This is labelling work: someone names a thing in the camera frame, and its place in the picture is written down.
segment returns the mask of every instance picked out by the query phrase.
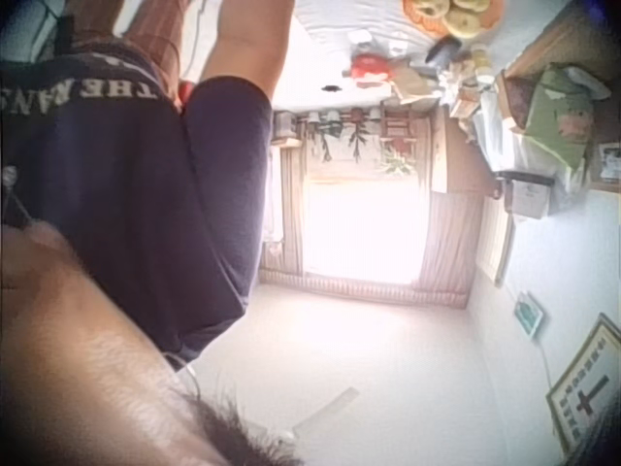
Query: bottle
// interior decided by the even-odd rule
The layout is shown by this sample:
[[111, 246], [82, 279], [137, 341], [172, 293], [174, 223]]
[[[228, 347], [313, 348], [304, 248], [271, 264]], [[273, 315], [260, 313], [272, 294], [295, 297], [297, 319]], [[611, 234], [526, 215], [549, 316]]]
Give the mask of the bottle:
[[474, 61], [474, 71], [476, 72], [476, 80], [482, 87], [494, 83], [494, 70], [492, 70], [492, 62], [489, 59], [487, 46], [484, 44], [474, 44], [471, 46], [471, 54]]

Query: navy blue t-shirt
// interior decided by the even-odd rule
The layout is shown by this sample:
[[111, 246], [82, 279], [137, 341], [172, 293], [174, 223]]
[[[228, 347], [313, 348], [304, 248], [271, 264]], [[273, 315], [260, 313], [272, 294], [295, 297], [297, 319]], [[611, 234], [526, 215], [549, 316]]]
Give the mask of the navy blue t-shirt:
[[[58, 228], [161, 350], [198, 356], [243, 315], [256, 273], [266, 95], [211, 79], [179, 114], [148, 65], [121, 49], [5, 69], [1, 92], [16, 199]], [[4, 211], [23, 226], [15, 199]]]

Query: green bag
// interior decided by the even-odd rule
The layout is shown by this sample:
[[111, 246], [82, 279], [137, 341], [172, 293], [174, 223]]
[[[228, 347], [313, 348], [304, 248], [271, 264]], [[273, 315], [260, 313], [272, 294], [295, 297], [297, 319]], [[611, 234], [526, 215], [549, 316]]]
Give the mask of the green bag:
[[548, 65], [533, 95], [525, 137], [577, 170], [592, 134], [588, 90], [558, 66]]

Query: framed picture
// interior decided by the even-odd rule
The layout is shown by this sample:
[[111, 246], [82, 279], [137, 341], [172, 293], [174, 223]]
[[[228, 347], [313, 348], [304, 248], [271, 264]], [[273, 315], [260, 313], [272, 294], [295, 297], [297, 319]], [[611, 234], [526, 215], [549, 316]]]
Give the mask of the framed picture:
[[513, 314], [520, 322], [526, 335], [528, 335], [530, 339], [535, 338], [539, 326], [543, 321], [543, 311], [530, 294], [520, 293]]
[[621, 180], [621, 143], [600, 144], [602, 171], [604, 180]]
[[577, 446], [621, 385], [621, 332], [601, 314], [546, 399], [563, 451]]

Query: box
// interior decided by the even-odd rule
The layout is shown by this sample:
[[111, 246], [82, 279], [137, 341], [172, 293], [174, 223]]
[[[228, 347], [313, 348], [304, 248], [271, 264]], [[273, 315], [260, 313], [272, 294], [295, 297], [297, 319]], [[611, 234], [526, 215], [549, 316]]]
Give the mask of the box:
[[551, 188], [545, 184], [509, 181], [505, 186], [505, 210], [515, 216], [541, 219], [547, 216]]
[[457, 99], [450, 109], [451, 118], [468, 118], [480, 105], [480, 94], [476, 89], [460, 88]]

